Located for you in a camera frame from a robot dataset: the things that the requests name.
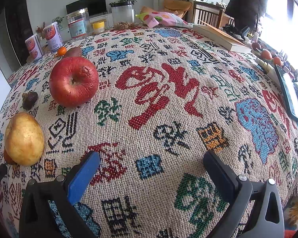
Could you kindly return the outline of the dark orange tangerine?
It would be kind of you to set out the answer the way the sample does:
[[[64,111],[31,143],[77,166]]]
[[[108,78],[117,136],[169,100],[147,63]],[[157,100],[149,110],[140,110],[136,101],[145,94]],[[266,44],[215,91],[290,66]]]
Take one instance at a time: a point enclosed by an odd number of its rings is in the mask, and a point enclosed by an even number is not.
[[[8,155],[8,153],[6,152],[6,150],[4,149],[4,159],[7,162],[7,164],[9,165],[15,165],[16,162],[14,162],[11,157]]]

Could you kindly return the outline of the rear dark mangosteen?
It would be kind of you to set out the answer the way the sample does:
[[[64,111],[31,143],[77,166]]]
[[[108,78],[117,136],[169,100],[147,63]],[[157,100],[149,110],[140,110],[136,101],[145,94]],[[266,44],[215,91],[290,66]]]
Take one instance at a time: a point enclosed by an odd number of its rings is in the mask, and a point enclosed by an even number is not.
[[[30,110],[38,100],[38,93],[31,91],[22,94],[22,107],[25,110]]]

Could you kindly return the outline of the patterned woven tablecloth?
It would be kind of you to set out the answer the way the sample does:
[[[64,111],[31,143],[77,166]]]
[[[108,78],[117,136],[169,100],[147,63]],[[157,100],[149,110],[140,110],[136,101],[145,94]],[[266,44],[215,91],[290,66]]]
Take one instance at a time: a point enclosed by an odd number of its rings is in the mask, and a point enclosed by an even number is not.
[[[0,164],[24,93],[38,94],[29,113],[45,137],[39,161],[10,165],[1,182],[0,219],[10,236],[19,235],[26,183],[67,174],[89,151],[101,164],[76,207],[98,237],[206,237],[228,207],[203,167],[208,150],[236,174],[274,179],[282,204],[297,192],[298,122],[254,55],[170,27],[110,30],[66,47],[80,48],[99,73],[87,103],[69,108],[51,95],[55,53],[8,79]]]

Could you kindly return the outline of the black tablet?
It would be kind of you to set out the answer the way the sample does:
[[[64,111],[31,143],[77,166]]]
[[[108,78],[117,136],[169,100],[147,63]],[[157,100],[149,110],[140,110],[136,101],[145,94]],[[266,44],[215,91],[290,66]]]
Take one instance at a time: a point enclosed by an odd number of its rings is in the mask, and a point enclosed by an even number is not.
[[[275,65],[275,72],[281,85],[287,115],[298,122],[298,98],[291,77],[278,65]]]

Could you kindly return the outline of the orange fruit on sill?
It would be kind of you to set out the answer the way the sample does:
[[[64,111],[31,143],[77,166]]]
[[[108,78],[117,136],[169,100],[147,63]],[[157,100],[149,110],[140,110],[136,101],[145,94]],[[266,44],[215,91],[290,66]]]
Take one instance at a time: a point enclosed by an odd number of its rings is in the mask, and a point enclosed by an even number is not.
[[[283,66],[283,62],[282,62],[281,58],[278,57],[278,56],[276,56],[276,57],[273,58],[273,64],[274,65],[277,65],[279,67],[282,67]]]
[[[272,54],[270,51],[263,49],[261,51],[260,57],[264,60],[272,60]]]

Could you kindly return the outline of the right pink purple can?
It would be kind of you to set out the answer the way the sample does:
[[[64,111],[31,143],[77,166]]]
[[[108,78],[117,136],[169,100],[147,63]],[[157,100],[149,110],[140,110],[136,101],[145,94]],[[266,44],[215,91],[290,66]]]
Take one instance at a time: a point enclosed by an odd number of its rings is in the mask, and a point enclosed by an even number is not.
[[[63,46],[62,37],[59,32],[58,23],[53,22],[43,29],[45,39],[47,40],[48,48],[54,52]]]

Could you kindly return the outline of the red flower plant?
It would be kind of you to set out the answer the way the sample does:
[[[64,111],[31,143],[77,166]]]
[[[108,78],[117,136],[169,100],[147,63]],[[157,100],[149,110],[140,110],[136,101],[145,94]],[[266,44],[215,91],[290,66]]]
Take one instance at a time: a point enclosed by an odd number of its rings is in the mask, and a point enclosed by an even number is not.
[[[43,33],[44,28],[45,28],[45,22],[43,22],[41,26],[37,26],[36,33],[38,35],[41,35]]]

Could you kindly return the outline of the paperback book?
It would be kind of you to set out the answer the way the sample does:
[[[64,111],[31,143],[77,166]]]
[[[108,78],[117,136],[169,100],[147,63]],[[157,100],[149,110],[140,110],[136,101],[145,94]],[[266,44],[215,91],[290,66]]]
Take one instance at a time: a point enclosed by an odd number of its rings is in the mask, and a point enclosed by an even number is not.
[[[242,42],[228,35],[227,33],[213,27],[212,25],[193,25],[193,31],[207,37],[215,43],[223,46],[229,52],[250,53],[251,49]]]

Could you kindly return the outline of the left green potted plant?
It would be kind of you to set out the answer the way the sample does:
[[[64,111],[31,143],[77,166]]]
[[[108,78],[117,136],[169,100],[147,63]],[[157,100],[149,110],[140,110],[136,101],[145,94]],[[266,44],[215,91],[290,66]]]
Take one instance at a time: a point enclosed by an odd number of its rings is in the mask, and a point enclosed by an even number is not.
[[[63,22],[63,17],[57,16],[56,18],[53,19],[53,23],[56,22],[57,26],[59,29],[62,29],[62,22]]]

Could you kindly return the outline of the pile of nuts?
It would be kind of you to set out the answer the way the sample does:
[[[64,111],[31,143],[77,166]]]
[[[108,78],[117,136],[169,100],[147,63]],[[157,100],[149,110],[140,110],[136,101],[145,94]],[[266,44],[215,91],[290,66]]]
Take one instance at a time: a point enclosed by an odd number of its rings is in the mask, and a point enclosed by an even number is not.
[[[137,27],[138,25],[135,24],[135,23],[128,23],[128,22],[119,22],[119,23],[116,23],[114,24],[114,29],[117,30],[117,31],[120,31],[120,30],[128,30],[128,29],[133,29],[135,27]]]

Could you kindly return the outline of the wooden chair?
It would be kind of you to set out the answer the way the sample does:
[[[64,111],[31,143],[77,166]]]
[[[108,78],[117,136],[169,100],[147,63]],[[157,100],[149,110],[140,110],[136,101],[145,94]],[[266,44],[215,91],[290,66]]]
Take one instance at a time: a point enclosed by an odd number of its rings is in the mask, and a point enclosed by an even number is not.
[[[226,25],[235,25],[234,18],[225,14],[225,8],[212,3],[193,1],[192,23],[212,25],[220,29]]]

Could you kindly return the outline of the white tv cabinet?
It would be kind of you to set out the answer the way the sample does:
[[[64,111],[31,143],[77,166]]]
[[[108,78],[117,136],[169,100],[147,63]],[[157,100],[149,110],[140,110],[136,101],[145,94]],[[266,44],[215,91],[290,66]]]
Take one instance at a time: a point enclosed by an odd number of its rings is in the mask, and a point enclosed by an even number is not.
[[[92,34],[94,34],[94,28],[92,26],[93,23],[96,22],[104,22],[105,23],[105,29],[110,29],[113,27],[113,17],[112,13],[106,13],[102,14],[100,16],[90,16],[90,24],[92,29]],[[68,28],[68,21],[66,17],[63,17],[63,21],[61,23],[62,28],[60,29],[60,35],[62,37],[63,41],[69,41],[71,40],[70,31]]]

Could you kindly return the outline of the orange lounge chair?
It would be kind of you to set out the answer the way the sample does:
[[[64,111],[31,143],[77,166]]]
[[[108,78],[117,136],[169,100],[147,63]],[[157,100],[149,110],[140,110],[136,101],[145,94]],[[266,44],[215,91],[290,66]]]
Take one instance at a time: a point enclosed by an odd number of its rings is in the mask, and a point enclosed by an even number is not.
[[[152,9],[150,7],[143,6],[140,12],[170,12],[184,19],[186,13],[191,10],[192,6],[193,3],[190,1],[163,0],[163,6],[161,9]]]

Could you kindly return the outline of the black television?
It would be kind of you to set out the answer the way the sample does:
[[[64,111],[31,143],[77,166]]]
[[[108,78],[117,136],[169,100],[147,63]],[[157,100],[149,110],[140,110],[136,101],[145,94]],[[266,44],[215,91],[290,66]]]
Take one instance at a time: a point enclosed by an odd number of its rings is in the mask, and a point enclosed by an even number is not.
[[[78,0],[66,5],[67,14],[85,8],[90,16],[107,13],[106,0]]]

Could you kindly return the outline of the dark hanging coat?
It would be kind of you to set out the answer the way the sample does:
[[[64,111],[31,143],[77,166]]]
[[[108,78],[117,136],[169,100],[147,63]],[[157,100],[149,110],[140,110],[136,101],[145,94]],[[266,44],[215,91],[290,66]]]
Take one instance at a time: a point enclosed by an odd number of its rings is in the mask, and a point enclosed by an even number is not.
[[[230,0],[225,14],[234,18],[235,27],[254,28],[258,18],[264,16],[268,0]]]

